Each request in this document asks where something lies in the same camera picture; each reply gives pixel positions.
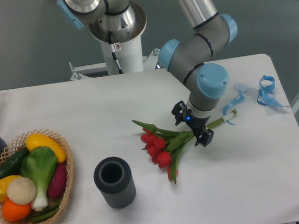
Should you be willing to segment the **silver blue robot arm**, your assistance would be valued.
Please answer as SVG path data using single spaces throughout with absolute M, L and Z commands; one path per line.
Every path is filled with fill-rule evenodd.
M 190 92 L 187 102 L 177 103 L 176 122 L 192 129 L 197 144 L 206 146 L 214 135 L 206 124 L 228 85 L 224 67 L 210 58 L 237 34 L 237 24 L 219 14 L 212 0 L 178 0 L 194 30 L 186 43 L 170 40 L 159 50 L 158 63 Z M 145 13 L 130 0 L 57 0 L 65 17 L 78 29 L 88 27 L 101 44 L 109 75 L 143 70 L 141 35 Z

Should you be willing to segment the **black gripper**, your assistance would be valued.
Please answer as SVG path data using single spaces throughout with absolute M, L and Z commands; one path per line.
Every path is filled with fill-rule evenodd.
M 176 103 L 171 113 L 175 117 L 175 125 L 185 122 L 191 128 L 196 137 L 195 146 L 200 144 L 205 147 L 211 143 L 214 132 L 206 127 L 209 116 L 200 118 L 192 115 L 192 110 L 187 107 L 184 101 Z

